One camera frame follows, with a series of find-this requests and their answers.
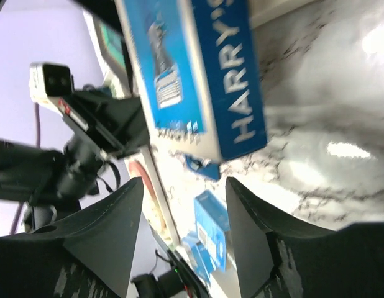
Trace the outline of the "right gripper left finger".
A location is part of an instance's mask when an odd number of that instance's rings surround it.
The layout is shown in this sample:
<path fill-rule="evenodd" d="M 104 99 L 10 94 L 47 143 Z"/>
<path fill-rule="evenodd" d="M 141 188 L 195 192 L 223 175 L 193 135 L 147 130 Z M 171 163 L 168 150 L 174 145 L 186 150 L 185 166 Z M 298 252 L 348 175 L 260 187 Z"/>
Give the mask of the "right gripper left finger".
<path fill-rule="evenodd" d="M 35 231 L 64 248 L 118 297 L 127 294 L 139 229 L 144 184 L 132 178 L 93 205 Z"/>

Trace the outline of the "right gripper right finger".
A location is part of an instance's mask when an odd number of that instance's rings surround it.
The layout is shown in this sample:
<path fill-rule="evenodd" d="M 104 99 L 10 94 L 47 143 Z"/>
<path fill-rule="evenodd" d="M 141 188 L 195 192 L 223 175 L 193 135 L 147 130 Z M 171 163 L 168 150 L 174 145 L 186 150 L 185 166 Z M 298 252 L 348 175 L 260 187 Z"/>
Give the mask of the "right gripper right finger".
<path fill-rule="evenodd" d="M 275 207 L 235 177 L 226 179 L 226 203 L 242 297 L 255 297 L 278 277 L 283 260 L 277 240 L 282 236 L 309 239 L 334 233 Z"/>

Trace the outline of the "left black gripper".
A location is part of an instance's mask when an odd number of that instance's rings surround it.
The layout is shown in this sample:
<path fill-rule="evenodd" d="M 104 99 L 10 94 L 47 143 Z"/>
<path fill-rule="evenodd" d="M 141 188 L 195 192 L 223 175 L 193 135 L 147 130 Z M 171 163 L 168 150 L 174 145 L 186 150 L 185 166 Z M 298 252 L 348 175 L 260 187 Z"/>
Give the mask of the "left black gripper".
<path fill-rule="evenodd" d="M 81 209 L 80 199 L 97 195 L 99 172 L 148 145 L 149 131 L 139 97 L 115 99 L 100 91 L 75 91 L 58 99 L 63 121 L 74 132 L 63 151 L 0 139 L 0 199 L 26 202 L 33 223 L 49 223 L 37 208 L 58 219 Z"/>

